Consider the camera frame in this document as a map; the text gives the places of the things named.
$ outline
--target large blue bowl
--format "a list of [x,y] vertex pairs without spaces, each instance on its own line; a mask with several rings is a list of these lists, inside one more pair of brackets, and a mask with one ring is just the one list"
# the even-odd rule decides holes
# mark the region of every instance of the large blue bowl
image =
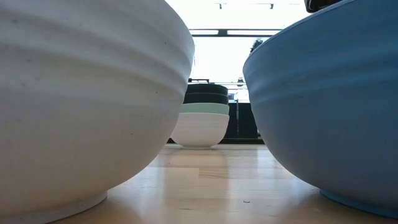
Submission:
[[398,218],[398,1],[342,1],[244,66],[275,158],[334,200]]

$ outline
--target white bowl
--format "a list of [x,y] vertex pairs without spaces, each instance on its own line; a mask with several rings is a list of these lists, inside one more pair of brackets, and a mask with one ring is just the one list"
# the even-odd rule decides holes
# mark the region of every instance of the white bowl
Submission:
[[193,40],[163,0],[0,5],[0,223],[51,222],[158,154]]
[[229,116],[214,113],[180,113],[171,138],[186,149],[206,149],[225,136]]

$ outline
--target pottery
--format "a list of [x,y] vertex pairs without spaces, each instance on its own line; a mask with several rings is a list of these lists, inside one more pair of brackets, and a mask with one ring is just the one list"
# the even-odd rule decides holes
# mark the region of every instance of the pottery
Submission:
[[189,93],[216,93],[228,96],[228,89],[225,86],[216,84],[189,84],[186,94]]
[[0,0],[0,223],[102,201],[171,135],[192,67],[163,0]]
[[274,35],[244,66],[257,126],[275,158],[330,198],[393,209],[365,210],[395,218],[397,7],[342,1]]
[[208,149],[224,138],[228,121],[225,114],[180,113],[171,138],[185,149]]
[[187,103],[219,103],[228,105],[228,96],[217,93],[189,93],[185,94],[184,104]]
[[181,113],[229,114],[229,106],[219,103],[188,103],[181,107]]

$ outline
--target small white bowl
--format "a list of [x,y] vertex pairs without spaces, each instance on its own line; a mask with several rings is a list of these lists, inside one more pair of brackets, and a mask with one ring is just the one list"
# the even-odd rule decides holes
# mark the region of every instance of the small white bowl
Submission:
[[208,149],[225,136],[229,116],[214,113],[180,113],[171,138],[185,149]]

